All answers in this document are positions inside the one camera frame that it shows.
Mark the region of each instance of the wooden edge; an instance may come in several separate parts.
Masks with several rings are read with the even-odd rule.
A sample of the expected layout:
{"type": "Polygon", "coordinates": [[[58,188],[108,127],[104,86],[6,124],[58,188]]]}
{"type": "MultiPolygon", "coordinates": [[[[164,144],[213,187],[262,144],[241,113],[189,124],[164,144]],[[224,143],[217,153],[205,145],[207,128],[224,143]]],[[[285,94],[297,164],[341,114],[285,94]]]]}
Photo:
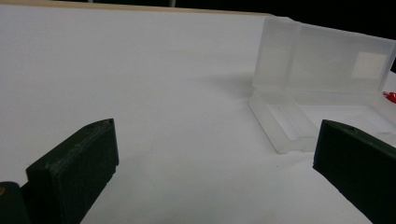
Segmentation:
{"type": "Polygon", "coordinates": [[[218,13],[218,14],[239,14],[254,16],[271,16],[267,13],[222,11],[196,8],[180,7],[146,7],[146,6],[126,6],[100,3],[80,3],[61,2],[48,0],[0,0],[0,5],[31,6],[31,7],[68,7],[68,8],[91,8],[91,9],[112,9],[112,10],[139,10],[139,11],[164,11],[164,12],[190,12],[190,13],[218,13]]]}

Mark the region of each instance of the translucent plastic container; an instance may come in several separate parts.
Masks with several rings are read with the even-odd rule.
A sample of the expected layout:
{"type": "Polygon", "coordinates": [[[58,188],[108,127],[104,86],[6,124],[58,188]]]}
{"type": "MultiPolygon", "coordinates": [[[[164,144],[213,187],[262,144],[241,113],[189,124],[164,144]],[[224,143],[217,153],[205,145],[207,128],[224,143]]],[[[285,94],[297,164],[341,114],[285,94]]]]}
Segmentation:
{"type": "Polygon", "coordinates": [[[396,104],[382,89],[396,41],[265,19],[250,107],[279,153],[314,151],[331,119],[396,145],[396,104]]]}

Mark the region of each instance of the red object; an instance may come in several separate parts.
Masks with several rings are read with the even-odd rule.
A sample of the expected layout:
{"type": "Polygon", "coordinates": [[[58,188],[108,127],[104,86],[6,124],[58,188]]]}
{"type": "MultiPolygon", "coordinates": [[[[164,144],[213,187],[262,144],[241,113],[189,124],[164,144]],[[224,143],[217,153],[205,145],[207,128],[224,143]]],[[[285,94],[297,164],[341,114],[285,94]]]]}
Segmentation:
{"type": "Polygon", "coordinates": [[[396,104],[396,92],[383,91],[382,94],[384,94],[384,96],[387,97],[388,100],[396,104]]]}

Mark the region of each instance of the white tabletop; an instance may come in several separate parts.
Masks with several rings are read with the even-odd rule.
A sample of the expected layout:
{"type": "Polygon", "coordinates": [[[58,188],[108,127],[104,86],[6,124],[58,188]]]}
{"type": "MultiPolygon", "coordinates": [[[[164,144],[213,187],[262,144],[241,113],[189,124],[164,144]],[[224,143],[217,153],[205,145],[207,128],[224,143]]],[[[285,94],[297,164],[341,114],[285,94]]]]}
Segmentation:
{"type": "Polygon", "coordinates": [[[0,6],[0,180],[114,118],[82,223],[370,223],[248,106],[264,16],[0,6]]]}

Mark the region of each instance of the open box lid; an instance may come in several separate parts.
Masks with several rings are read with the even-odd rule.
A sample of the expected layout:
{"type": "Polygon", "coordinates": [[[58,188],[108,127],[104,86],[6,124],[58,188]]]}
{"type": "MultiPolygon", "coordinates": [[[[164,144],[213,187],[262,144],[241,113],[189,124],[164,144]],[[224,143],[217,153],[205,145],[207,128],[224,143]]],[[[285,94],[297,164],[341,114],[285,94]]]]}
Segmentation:
{"type": "Polygon", "coordinates": [[[382,91],[396,55],[395,43],[268,17],[253,86],[263,90],[382,91]]]}
{"type": "Polygon", "coordinates": [[[395,40],[268,17],[250,107],[279,153],[314,151],[322,119],[395,145],[396,106],[381,93],[395,55],[395,40]]]}

